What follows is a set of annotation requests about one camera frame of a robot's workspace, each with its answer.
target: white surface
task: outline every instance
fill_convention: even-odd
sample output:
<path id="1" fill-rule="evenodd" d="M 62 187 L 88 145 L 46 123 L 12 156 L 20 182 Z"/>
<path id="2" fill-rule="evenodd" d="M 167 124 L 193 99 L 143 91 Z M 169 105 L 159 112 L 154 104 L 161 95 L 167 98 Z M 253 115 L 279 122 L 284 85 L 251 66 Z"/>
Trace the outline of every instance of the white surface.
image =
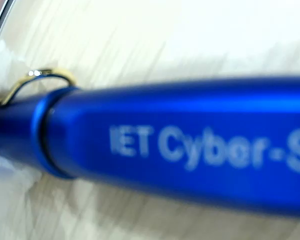
<path id="1" fill-rule="evenodd" d="M 1 38 L 85 88 L 300 73 L 300 0 L 17 0 Z M 235 212 L 50 176 L 9 210 L 2 239 L 300 240 L 300 219 Z"/>

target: pen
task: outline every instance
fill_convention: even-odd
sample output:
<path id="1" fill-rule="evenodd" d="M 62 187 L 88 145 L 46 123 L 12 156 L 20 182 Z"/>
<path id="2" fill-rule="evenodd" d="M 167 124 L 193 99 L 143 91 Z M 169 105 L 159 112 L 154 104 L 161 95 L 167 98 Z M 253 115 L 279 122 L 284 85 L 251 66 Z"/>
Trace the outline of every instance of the pen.
<path id="1" fill-rule="evenodd" d="M 34 80 L 67 87 L 22 99 Z M 56 177 L 300 214 L 300 76 L 86 90 L 31 71 L 0 99 L 0 155 Z"/>

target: white cloth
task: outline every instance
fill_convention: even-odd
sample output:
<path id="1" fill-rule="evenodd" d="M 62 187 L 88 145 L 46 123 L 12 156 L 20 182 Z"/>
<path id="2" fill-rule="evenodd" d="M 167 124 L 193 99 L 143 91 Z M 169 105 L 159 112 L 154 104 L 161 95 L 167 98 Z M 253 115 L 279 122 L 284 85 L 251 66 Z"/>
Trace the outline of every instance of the white cloth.
<path id="1" fill-rule="evenodd" d="M 7 49 L 5 43 L 0 41 L 0 94 L 8 91 L 28 70 L 29 68 Z M 35 84 L 25 92 L 30 94 L 39 90 L 39 84 Z M 25 200 L 25 193 L 40 177 L 41 173 L 38 170 L 13 163 L 0 156 L 0 231 L 9 205 L 15 200 Z"/>

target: blue pen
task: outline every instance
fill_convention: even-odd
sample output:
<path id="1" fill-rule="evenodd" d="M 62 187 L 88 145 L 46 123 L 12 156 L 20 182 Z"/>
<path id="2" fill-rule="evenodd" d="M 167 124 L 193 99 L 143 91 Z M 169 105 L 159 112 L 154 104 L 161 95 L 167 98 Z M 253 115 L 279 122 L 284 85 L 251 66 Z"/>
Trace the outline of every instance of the blue pen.
<path id="1" fill-rule="evenodd" d="M 14 99 L 28 82 L 69 86 Z M 0 155 L 54 176 L 300 214 L 300 76 L 83 90 L 31 71 L 0 99 Z"/>

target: pen cap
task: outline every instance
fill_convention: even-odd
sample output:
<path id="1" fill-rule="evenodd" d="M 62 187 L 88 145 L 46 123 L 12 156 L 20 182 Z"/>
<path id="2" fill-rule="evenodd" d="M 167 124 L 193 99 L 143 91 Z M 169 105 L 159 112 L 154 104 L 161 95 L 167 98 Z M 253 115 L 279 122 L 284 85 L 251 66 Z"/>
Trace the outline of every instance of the pen cap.
<path id="1" fill-rule="evenodd" d="M 68 175 L 55 169 L 46 156 L 42 143 L 42 126 L 50 107 L 74 89 L 61 88 L 46 94 L 14 99 L 11 103 L 0 106 L 0 155 L 67 178 Z"/>

